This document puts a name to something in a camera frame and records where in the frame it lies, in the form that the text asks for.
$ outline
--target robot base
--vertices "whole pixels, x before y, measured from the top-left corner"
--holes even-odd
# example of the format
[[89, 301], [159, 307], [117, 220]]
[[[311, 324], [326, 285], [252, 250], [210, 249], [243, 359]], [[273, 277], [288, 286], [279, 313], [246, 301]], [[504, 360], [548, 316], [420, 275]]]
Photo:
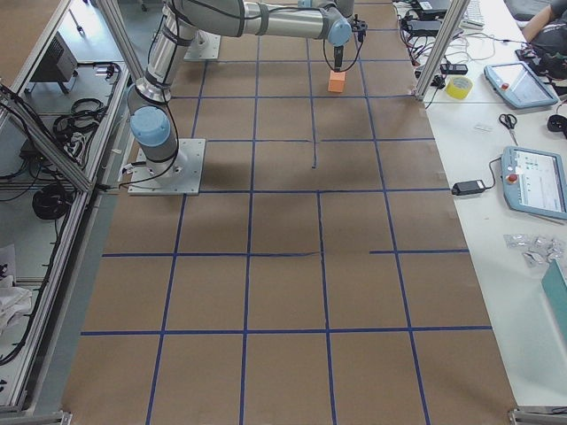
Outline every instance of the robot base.
[[216, 60], [219, 58], [220, 46], [220, 35], [206, 33], [205, 31], [199, 30], [197, 32], [197, 42], [194, 42], [191, 46], [189, 46], [183, 60], [186, 62]]
[[[179, 155], [174, 167], [181, 171], [175, 178], [149, 180], [128, 186], [130, 195], [163, 196], [163, 195], [198, 195], [205, 158], [205, 139], [179, 139]], [[140, 149], [136, 161], [145, 161]], [[134, 169], [132, 182], [151, 178], [152, 174], [145, 166]]]

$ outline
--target keyboard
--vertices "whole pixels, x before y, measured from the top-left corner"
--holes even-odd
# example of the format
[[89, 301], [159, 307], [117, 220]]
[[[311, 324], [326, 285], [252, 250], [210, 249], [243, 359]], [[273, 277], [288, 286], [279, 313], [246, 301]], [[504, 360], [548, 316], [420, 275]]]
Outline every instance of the keyboard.
[[470, 0], [467, 10], [462, 15], [461, 27], [483, 29], [485, 27], [485, 17], [480, 11], [479, 0]]

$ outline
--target person's arm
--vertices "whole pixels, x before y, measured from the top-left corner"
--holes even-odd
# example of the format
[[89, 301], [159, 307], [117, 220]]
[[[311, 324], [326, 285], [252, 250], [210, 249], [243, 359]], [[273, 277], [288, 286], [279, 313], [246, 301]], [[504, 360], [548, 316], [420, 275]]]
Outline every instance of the person's arm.
[[548, 4], [538, 12], [522, 30], [522, 34], [527, 42], [531, 42], [545, 25], [555, 19], [555, 14]]

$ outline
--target blue-framed tablet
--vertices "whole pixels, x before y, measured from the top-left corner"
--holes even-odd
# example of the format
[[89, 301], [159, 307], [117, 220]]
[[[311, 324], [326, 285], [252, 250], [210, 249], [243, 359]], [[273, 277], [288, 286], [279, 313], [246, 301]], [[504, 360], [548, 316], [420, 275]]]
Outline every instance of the blue-framed tablet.
[[485, 66], [485, 77], [504, 101], [516, 109], [548, 106], [559, 101], [553, 89], [524, 62]]
[[512, 210], [567, 220], [567, 183], [559, 155], [509, 146], [501, 165], [504, 197]]

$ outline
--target teal box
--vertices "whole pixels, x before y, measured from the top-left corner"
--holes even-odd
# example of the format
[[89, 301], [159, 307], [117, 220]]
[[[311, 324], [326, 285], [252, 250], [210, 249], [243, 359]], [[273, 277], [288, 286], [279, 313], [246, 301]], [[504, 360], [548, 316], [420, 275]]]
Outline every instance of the teal box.
[[549, 265], [541, 285], [548, 296], [555, 320], [563, 334], [563, 340], [567, 343], [567, 281], [556, 260]]

